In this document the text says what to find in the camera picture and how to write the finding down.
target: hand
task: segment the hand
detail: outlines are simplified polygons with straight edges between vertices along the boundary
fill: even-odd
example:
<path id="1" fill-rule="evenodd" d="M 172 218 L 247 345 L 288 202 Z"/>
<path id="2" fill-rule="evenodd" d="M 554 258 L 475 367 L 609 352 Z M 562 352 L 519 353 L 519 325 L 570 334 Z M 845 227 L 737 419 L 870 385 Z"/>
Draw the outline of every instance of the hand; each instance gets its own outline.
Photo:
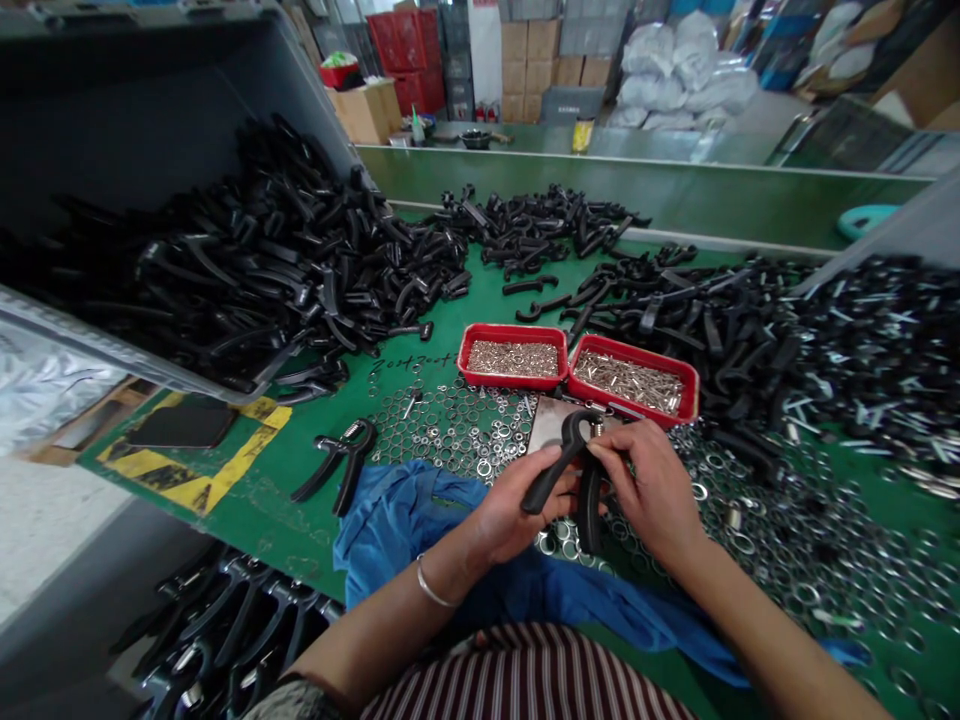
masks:
<path id="1" fill-rule="evenodd" d="M 674 572 L 708 540 L 690 475 L 655 422 L 624 425 L 594 438 L 587 449 L 606 468 L 630 525 L 667 570 Z M 636 477 L 621 452 L 629 454 Z"/>
<path id="2" fill-rule="evenodd" d="M 520 502 L 537 475 L 559 458 L 560 447 L 553 445 L 514 460 L 468 518 L 474 547 L 490 565 L 512 560 L 530 547 L 547 525 L 576 512 L 576 495 L 568 494 L 576 493 L 580 482 L 573 472 L 560 476 L 539 515 L 527 515 L 520 509 Z"/>

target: red plastic tray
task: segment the red plastic tray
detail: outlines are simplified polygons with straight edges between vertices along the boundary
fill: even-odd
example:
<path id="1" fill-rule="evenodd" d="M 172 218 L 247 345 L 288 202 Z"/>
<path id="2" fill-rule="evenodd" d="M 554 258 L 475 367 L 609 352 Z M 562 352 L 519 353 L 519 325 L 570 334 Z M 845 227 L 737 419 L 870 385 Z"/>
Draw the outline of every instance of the red plastic tray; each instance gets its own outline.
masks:
<path id="1" fill-rule="evenodd" d="M 477 340 L 512 343 L 547 343 L 557 348 L 557 375 L 551 377 L 522 377 L 519 375 L 493 375 L 467 370 L 470 351 Z M 471 385 L 526 388 L 528 390 L 553 390 L 567 375 L 567 336 L 559 328 L 533 327 L 529 325 L 490 325 L 474 323 L 463 331 L 463 341 L 457 355 L 457 367 Z"/>
<path id="2" fill-rule="evenodd" d="M 663 370 L 680 376 L 683 380 L 683 397 L 680 400 L 680 407 L 676 415 L 654 410 L 646 405 L 627 400 L 626 398 L 608 393 L 604 390 L 588 385 L 578 379 L 573 374 L 577 367 L 577 361 L 580 360 L 580 353 L 592 350 L 593 352 L 609 355 L 617 360 L 624 360 L 643 367 L 653 368 L 654 370 Z M 664 430 L 668 430 L 675 425 L 684 425 L 692 423 L 700 414 L 700 376 L 693 366 L 685 362 L 674 360 L 673 358 L 658 355 L 648 350 L 641 350 L 633 345 L 619 343 L 616 340 L 600 337 L 599 335 L 584 335 L 577 345 L 576 352 L 573 354 L 573 360 L 570 362 L 570 375 L 567 378 L 567 390 L 574 397 L 581 400 L 593 400 L 606 405 L 610 401 L 623 405 L 624 407 L 636 410 L 653 420 Z"/>

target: floor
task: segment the floor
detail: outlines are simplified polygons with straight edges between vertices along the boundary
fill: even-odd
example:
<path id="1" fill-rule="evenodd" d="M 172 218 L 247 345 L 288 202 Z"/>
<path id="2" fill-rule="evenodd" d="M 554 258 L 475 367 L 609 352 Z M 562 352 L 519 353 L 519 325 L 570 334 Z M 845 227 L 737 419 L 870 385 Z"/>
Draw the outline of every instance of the floor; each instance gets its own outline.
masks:
<path id="1" fill-rule="evenodd" d="M 79 467 L 0 458 L 0 625 L 130 499 Z"/>

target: yellow black hazard tape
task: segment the yellow black hazard tape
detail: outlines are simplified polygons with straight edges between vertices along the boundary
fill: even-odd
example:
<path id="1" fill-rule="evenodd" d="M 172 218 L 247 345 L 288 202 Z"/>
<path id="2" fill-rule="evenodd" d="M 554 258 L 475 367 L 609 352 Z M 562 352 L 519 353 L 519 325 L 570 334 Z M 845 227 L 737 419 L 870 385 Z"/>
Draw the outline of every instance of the yellow black hazard tape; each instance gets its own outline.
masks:
<path id="1" fill-rule="evenodd" d="M 181 393 L 170 393 L 157 403 L 151 413 L 178 405 L 183 398 Z M 125 438 L 107 447 L 97 456 L 97 460 L 103 467 L 119 473 L 127 480 L 150 488 L 198 515 L 206 515 L 246 474 L 257 456 L 287 424 L 293 412 L 291 408 L 278 407 L 269 398 L 260 398 L 236 409 L 241 415 L 260 423 L 260 427 L 213 476 L 202 475 L 156 450 L 131 447 Z"/>

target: wrist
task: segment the wrist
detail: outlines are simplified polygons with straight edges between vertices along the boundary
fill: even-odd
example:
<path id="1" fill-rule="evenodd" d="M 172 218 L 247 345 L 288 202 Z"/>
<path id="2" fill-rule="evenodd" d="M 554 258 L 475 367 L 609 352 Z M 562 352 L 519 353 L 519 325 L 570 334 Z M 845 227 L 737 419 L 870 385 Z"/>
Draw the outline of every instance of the wrist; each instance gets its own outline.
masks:
<path id="1" fill-rule="evenodd" d="M 702 575 L 705 566 L 715 562 L 717 550 L 722 553 L 725 552 L 720 545 L 701 531 L 696 537 L 691 538 L 683 545 L 675 546 L 672 551 L 661 554 L 654 553 L 654 556 L 663 565 L 663 568 L 682 585 L 689 578 Z"/>
<path id="2" fill-rule="evenodd" d="M 424 553 L 424 580 L 447 602 L 463 602 L 490 569 L 484 553 L 478 551 L 472 539 L 472 527 L 465 521 Z"/>

